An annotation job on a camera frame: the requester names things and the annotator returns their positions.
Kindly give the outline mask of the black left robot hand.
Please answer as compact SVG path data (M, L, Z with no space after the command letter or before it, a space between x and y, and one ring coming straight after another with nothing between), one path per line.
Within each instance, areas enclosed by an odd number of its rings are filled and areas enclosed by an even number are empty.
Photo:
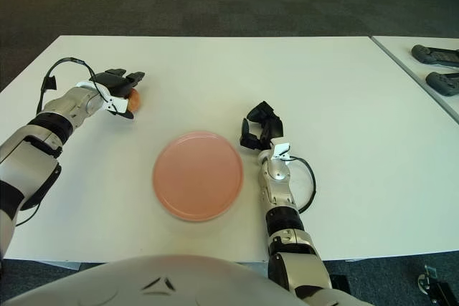
M129 120L134 119L134 113L138 111L141 105L141 97L136 90L136 86L145 76L144 72L133 72L125 76L126 71L123 69L110 69L96 74L96 82L108 89L109 99L115 102L115 98L122 98L127 101L126 106L112 105L108 112L113 115L119 115Z

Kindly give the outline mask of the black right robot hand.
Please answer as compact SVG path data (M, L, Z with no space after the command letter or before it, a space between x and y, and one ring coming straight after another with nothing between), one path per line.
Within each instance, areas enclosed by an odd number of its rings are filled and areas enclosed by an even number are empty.
M258 123L262 129L259 137L252 134L249 122ZM262 101L255 106L246 118L242 119L240 145L252 150L270 149L271 140L283 137L282 120L274 113L274 110Z

